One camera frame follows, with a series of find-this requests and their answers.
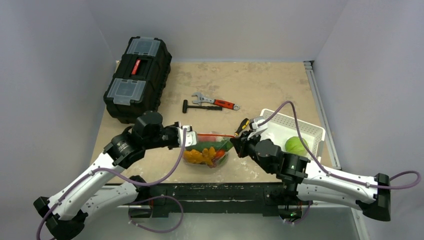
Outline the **green cucumber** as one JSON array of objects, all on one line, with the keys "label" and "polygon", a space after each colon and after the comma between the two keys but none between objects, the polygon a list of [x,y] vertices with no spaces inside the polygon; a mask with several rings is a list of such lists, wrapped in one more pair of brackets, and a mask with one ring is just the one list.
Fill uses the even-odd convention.
[{"label": "green cucumber", "polygon": [[195,149],[199,152],[202,152],[203,149],[209,149],[211,147],[213,147],[215,151],[223,150],[227,152],[233,147],[233,144],[229,140],[222,140],[222,141],[204,141],[204,142],[199,142],[198,144],[191,146],[192,149]]}]

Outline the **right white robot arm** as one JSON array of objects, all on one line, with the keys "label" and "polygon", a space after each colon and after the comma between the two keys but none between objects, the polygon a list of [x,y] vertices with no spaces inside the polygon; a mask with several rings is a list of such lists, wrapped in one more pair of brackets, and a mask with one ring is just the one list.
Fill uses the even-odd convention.
[{"label": "right white robot arm", "polygon": [[302,201],[322,201],[361,210],[377,221],[391,220],[391,192],[388,175],[355,175],[319,165],[314,160],[284,152],[271,139],[249,137],[244,132],[230,139],[240,158],[250,157],[266,173],[275,175],[287,186],[280,196],[288,204]]}]

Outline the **red pink fruit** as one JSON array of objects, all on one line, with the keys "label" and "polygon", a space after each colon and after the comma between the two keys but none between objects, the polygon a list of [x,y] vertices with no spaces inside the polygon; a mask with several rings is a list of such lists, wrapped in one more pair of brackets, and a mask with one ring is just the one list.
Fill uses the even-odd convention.
[{"label": "red pink fruit", "polygon": [[211,134],[198,134],[197,135],[199,142],[219,142],[220,137]]}]

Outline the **clear orange-zip bag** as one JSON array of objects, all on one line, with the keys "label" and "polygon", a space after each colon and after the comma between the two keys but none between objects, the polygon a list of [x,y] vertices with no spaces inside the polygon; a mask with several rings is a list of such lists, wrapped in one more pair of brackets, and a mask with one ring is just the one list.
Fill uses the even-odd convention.
[{"label": "clear orange-zip bag", "polygon": [[[216,135],[216,136],[219,136],[220,141],[230,141],[230,139],[234,137],[232,135],[221,134],[216,132],[198,133],[197,135]],[[220,167],[222,164],[226,162],[226,160],[228,159],[230,150],[226,151],[226,154],[224,157],[220,159],[215,159],[215,154],[217,151],[215,151],[213,147],[210,147],[209,149],[204,148],[203,151],[198,151],[196,149],[192,149],[191,146],[188,146],[185,148],[182,158],[186,163],[190,165],[202,165],[202,166],[207,166],[210,169],[213,169],[213,168]]]}]

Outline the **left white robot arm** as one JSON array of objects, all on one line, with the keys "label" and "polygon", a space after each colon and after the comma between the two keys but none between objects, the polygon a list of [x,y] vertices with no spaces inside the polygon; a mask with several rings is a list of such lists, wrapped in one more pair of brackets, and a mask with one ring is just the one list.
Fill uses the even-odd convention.
[{"label": "left white robot arm", "polygon": [[[135,202],[138,205],[149,199],[148,188],[168,179],[183,158],[185,147],[197,144],[198,134],[190,125],[179,121],[163,126],[163,116],[146,111],[134,125],[126,127],[113,137],[97,159],[72,183],[50,197],[39,197],[33,205],[42,217],[36,232],[47,227],[54,240],[71,240],[82,232],[85,222],[107,207]],[[172,169],[153,182],[128,178],[122,172],[144,158],[147,150],[180,148]]]}]

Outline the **orange carrot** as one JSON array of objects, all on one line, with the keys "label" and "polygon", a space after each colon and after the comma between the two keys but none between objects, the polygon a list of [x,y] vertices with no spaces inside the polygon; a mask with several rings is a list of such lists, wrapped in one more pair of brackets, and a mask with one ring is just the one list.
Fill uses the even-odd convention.
[{"label": "orange carrot", "polygon": [[220,150],[218,150],[216,153],[215,153],[215,156],[214,156],[214,158],[215,159],[221,159],[222,157],[224,157],[226,155],[226,151],[225,150],[223,150],[223,149],[220,149]]}]

